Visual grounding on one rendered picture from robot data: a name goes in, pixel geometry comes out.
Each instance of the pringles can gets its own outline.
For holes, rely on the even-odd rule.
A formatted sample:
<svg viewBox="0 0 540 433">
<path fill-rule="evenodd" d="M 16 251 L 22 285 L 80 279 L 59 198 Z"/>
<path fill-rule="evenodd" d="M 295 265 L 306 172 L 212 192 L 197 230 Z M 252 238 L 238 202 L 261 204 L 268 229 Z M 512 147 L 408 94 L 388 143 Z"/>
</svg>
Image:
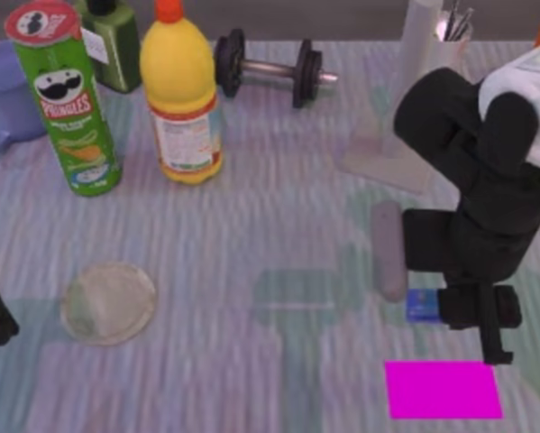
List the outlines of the pringles can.
<svg viewBox="0 0 540 433">
<path fill-rule="evenodd" d="M 35 0 L 5 21 L 51 144 L 80 196 L 96 196 L 121 178 L 77 12 L 61 0 Z"/>
</svg>

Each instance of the yellow bottle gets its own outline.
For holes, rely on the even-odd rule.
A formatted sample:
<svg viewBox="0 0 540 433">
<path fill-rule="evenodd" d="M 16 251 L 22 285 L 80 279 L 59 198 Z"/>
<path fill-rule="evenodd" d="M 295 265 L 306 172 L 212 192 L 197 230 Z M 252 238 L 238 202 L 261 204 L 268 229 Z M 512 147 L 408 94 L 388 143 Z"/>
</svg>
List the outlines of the yellow bottle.
<svg viewBox="0 0 540 433">
<path fill-rule="evenodd" d="M 222 167 L 221 114 L 210 45 L 180 0 L 157 0 L 140 66 L 163 173 L 196 185 Z"/>
</svg>

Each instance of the magenta square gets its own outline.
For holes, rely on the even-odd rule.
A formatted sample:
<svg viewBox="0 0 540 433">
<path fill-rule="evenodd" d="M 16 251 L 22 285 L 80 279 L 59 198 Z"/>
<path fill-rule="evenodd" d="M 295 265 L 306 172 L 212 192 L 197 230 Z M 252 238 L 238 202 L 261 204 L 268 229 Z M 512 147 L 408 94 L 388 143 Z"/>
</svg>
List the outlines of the magenta square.
<svg viewBox="0 0 540 433">
<path fill-rule="evenodd" d="M 501 419 L 494 369 L 476 362 L 387 361 L 393 419 Z"/>
</svg>

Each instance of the table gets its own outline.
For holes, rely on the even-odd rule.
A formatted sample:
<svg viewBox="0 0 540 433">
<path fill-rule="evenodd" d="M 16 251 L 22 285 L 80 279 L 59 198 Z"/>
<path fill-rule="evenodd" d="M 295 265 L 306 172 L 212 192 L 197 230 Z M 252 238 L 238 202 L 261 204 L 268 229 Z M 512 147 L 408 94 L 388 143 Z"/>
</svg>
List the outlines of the table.
<svg viewBox="0 0 540 433">
<path fill-rule="evenodd" d="M 248 51 L 290 63 L 297 46 Z M 513 279 L 525 323 L 504 334 L 516 352 L 497 369 L 505 419 L 389 419 L 384 360 L 478 360 L 481 351 L 477 331 L 412 326 L 403 305 L 381 299 L 370 208 L 385 198 L 449 208 L 456 196 L 437 175 L 417 197 L 338 170 L 333 155 L 358 117 L 375 115 L 366 59 L 398 45 L 316 46 L 340 74 L 336 91 L 294 112 L 279 85 L 244 86 L 224 102 L 223 172 L 198 188 L 160 173 L 141 90 L 104 92 L 124 179 L 103 197 L 69 191 L 47 139 L 0 159 L 0 290 L 22 330 L 0 348 L 0 433 L 540 432 L 540 233 Z M 471 73 L 529 48 L 472 43 Z M 83 346 L 60 326 L 59 297 L 106 261 L 142 267 L 157 312 L 124 345 Z M 412 277 L 413 287 L 440 284 Z"/>
</svg>

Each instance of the blue object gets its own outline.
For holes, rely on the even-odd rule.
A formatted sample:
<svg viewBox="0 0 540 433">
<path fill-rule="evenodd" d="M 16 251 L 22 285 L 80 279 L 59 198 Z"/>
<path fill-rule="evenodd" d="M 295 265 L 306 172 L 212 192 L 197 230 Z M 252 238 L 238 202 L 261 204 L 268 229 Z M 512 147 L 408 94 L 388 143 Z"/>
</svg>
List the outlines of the blue object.
<svg viewBox="0 0 540 433">
<path fill-rule="evenodd" d="M 406 299 L 409 322 L 442 323 L 437 289 L 410 289 Z"/>
<path fill-rule="evenodd" d="M 42 135 L 45 127 L 14 46 L 0 41 L 0 154 Z"/>
</svg>

